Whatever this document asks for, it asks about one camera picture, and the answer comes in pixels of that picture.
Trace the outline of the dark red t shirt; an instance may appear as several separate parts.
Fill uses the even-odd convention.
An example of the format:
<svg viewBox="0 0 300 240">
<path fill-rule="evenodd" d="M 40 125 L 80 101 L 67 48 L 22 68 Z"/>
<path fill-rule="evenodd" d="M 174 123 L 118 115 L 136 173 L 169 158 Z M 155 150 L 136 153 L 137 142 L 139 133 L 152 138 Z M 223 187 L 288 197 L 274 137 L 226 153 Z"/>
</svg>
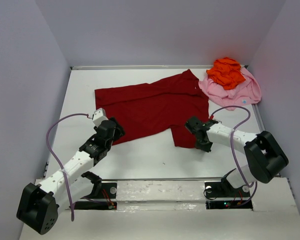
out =
<svg viewBox="0 0 300 240">
<path fill-rule="evenodd" d="M 202 121 L 209 118 L 209 98 L 190 70 L 153 83 L 101 88 L 94 93 L 96 108 L 103 108 L 125 131 L 116 145 L 170 129 L 176 147 L 192 149 L 196 139 L 186 129 L 186 121 L 193 116 Z"/>
</svg>

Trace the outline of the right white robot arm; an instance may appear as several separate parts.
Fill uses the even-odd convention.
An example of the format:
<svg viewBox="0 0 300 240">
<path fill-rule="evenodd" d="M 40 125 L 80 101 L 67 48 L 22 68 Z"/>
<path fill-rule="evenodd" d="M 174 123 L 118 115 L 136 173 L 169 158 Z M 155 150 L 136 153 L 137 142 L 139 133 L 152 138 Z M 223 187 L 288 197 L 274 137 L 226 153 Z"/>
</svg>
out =
<svg viewBox="0 0 300 240">
<path fill-rule="evenodd" d="M 247 165 L 236 168 L 224 175 L 217 186 L 211 188 L 212 198 L 228 197 L 231 193 L 247 184 L 261 182 L 269 183 L 288 164 L 284 151 L 268 131 L 248 133 L 237 131 L 210 119 L 200 121 L 191 117 L 185 128 L 195 136 L 195 147 L 206 153 L 211 151 L 213 144 L 220 144 L 244 154 Z"/>
</svg>

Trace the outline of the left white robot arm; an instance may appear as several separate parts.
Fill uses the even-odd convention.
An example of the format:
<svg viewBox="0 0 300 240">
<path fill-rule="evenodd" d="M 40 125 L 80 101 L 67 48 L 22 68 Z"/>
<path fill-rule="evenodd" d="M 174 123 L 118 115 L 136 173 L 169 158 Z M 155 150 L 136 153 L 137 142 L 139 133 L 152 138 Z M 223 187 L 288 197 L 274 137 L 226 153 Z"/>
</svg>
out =
<svg viewBox="0 0 300 240">
<path fill-rule="evenodd" d="M 114 117 L 103 117 L 94 130 L 95 134 L 55 173 L 38 184 L 24 187 L 16 217 L 40 235 L 52 229 L 60 213 L 66 209 L 73 211 L 76 201 L 101 189 L 101 178 L 91 169 L 107 156 L 113 142 L 123 137 L 125 131 Z"/>
</svg>

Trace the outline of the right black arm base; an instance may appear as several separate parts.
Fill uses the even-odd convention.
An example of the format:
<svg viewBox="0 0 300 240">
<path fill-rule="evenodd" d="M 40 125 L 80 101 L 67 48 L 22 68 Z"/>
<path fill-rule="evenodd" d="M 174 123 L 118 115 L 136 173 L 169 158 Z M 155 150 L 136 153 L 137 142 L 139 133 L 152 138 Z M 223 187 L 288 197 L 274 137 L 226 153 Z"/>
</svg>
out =
<svg viewBox="0 0 300 240">
<path fill-rule="evenodd" d="M 249 189 L 224 190 L 220 181 L 205 182 L 203 196 L 207 210 L 253 209 Z"/>
</svg>

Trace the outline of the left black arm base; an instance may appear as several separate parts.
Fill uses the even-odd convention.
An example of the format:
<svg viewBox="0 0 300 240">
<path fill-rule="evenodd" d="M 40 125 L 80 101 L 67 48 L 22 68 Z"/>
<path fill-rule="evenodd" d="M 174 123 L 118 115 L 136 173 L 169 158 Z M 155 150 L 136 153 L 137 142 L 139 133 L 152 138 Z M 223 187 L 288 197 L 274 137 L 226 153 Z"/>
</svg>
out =
<svg viewBox="0 0 300 240">
<path fill-rule="evenodd" d="M 74 209 L 114 211 L 117 209 L 117 189 L 117 182 L 102 180 L 88 196 L 76 200 Z"/>
</svg>

